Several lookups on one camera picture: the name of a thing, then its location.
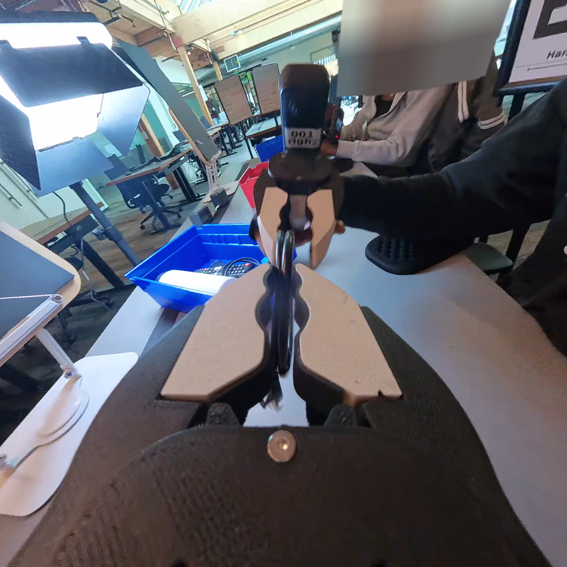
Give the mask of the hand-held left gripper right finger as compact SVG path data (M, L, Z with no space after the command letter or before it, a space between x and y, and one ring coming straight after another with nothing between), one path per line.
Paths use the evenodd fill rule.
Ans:
M295 266L293 381L311 407L356 407L401 388L360 305L303 264Z

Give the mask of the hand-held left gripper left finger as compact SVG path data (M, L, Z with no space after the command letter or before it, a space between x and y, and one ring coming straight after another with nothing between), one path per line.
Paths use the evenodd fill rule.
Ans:
M161 397L213 403L241 387L264 396L275 368L266 329L272 264L255 267L223 285L203 306Z

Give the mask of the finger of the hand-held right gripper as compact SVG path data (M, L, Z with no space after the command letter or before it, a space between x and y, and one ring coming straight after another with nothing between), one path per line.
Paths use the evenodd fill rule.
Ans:
M281 215L288 204L289 195L283 189L275 186L257 188L257 244L273 265L276 265Z
M335 207L331 189L319 189L308 196L307 209L311 214L311 244L309 264L316 270L326 257L336 228Z

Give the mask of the blue plastic bin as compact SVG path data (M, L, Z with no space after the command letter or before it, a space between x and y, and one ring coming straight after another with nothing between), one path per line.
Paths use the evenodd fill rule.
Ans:
M283 152L285 149L283 135L278 135L272 138L264 139L256 145L256 152L260 162L267 162L270 158Z
M264 253L250 238L248 231L247 224L191 226L132 268L126 277L162 307L189 312L205 304L212 296L159 283L158 277L171 270L195 271L216 260L228 262L252 258L260 264L266 263Z

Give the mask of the person's right forearm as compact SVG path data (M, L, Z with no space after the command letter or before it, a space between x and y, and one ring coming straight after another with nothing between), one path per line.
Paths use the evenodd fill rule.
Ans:
M344 178L344 225L410 242L506 232L549 220L566 244L566 80L470 157L435 174Z

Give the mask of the red plastic bin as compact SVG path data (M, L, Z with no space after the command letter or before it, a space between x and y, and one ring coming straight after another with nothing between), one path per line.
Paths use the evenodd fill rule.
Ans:
M239 179L239 185L252 209L255 209L253 196L254 186L264 171L268 170L269 162L261 162L255 166L246 168L244 174Z

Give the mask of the black remote control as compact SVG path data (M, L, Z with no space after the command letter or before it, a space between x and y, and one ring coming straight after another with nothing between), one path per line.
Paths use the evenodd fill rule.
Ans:
M239 278L259 265L260 263L252 258L240 258L228 262L216 260L207 266L196 269L195 273Z

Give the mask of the white cylindrical bottle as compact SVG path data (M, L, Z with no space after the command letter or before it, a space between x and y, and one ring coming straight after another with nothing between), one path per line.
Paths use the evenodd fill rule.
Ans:
M194 294L213 296L237 278L223 273L223 266L201 268L196 271L171 270L161 274L159 283L178 287Z

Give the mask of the wooden-rimmed black board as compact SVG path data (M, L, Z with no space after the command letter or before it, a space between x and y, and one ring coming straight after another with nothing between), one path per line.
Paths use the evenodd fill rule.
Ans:
M182 98L150 53L145 48L134 46L121 39L117 40L117 44L118 53L124 55L127 63L133 66L164 99L174 117L181 124L183 131L189 135L195 151L202 154L204 161L212 160L219 152L219 148L193 109Z
M76 298L81 285L65 260L1 221L1 364L36 337L65 378L78 375L46 325Z

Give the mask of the black office chair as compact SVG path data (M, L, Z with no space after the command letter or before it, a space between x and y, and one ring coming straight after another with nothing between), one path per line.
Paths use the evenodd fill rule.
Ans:
M145 175L135 179L116 183L126 206L144 212L149 208L150 214L140 223L140 230L146 230L146 223L151 222L152 234L158 234L181 226L181 206L166 206L164 197L172 199L171 187L167 181L161 182L155 175Z

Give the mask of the wooden office desk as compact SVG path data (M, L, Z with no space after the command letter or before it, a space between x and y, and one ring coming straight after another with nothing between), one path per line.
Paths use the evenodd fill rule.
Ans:
M83 291L129 290L134 287L96 251L95 241L116 243L112 239L112 231L104 229L89 209L64 212L20 230L69 262L81 278Z
M182 165L189 161L192 152L193 150L190 146L180 146L179 152L175 154L169 153L164 157L158 158L157 162L147 163L133 172L127 172L126 174L117 177L115 180L110 180L105 183L105 187L110 187L112 185L117 185L118 183L143 178L149 175L162 174L165 177L173 175L185 197L184 203L198 202L205 197L206 193L197 193L194 186L188 181L187 177L181 170Z

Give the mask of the studio light panel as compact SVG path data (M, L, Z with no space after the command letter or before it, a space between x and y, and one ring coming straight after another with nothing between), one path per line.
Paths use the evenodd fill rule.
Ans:
M90 12L1 9L1 160L38 196L130 151L150 90Z

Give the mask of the framed marker sign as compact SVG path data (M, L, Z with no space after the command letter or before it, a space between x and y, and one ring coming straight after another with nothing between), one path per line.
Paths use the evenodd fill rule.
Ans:
M566 1L511 1L495 51L497 96L552 89L566 78Z

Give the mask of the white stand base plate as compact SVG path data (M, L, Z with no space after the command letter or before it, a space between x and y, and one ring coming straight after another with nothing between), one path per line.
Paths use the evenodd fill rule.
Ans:
M36 337L62 375L1 445L1 515L26 517L42 508L60 487L94 418L138 361L135 352L86 357L72 362L45 329L63 306L61 295L1 298L44 299L1 338L1 362Z

